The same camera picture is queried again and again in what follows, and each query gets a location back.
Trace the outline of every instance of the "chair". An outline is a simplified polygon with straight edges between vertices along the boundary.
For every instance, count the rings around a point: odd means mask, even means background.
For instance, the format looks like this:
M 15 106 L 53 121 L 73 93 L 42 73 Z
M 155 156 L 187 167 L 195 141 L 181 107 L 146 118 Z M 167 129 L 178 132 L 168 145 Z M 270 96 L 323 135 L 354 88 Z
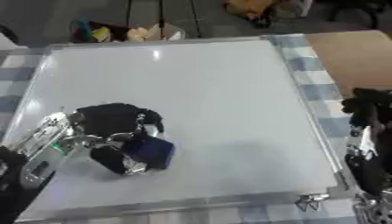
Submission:
M 370 29 L 377 29 L 378 27 L 378 17 L 377 12 L 383 12 L 387 3 L 391 2 L 391 0 L 337 0 L 335 7 L 332 9 L 329 21 L 336 21 L 336 17 L 338 14 L 346 9 L 359 9 L 366 12 L 370 19 L 371 23 Z

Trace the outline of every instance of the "blue object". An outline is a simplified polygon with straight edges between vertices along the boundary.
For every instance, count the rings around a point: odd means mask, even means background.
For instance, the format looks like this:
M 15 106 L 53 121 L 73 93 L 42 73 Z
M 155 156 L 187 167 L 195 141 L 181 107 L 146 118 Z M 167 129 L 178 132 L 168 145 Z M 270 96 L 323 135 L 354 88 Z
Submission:
M 172 161 L 174 144 L 153 136 L 147 136 L 140 143 L 127 142 L 122 151 L 138 162 L 147 164 L 147 169 L 166 169 Z

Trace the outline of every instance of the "metal bracket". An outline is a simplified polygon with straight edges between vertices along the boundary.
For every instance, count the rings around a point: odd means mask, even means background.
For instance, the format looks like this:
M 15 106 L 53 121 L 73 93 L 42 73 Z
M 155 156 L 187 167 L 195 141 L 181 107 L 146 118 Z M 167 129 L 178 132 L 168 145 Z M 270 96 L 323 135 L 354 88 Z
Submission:
M 301 209 L 301 211 L 306 212 L 307 208 L 310 207 L 312 210 L 319 210 L 319 204 L 323 200 L 327 200 L 330 197 L 328 193 L 313 193 L 299 196 L 294 204 Z

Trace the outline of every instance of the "black glove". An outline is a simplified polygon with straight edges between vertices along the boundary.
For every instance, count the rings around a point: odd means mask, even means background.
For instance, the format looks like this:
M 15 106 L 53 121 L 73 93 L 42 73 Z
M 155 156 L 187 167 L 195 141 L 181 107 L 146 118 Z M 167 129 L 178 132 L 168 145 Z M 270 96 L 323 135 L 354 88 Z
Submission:
M 125 103 L 78 108 L 86 135 L 107 138 L 116 133 L 145 135 L 143 124 L 155 124 L 163 132 L 162 117 L 155 111 Z

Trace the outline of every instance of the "wooden table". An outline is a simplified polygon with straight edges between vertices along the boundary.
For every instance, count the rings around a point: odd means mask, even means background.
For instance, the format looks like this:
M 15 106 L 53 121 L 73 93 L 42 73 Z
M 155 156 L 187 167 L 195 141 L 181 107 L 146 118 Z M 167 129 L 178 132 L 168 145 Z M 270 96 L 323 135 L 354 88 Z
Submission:
M 307 35 L 340 92 L 353 88 L 392 88 L 392 41 L 381 31 Z

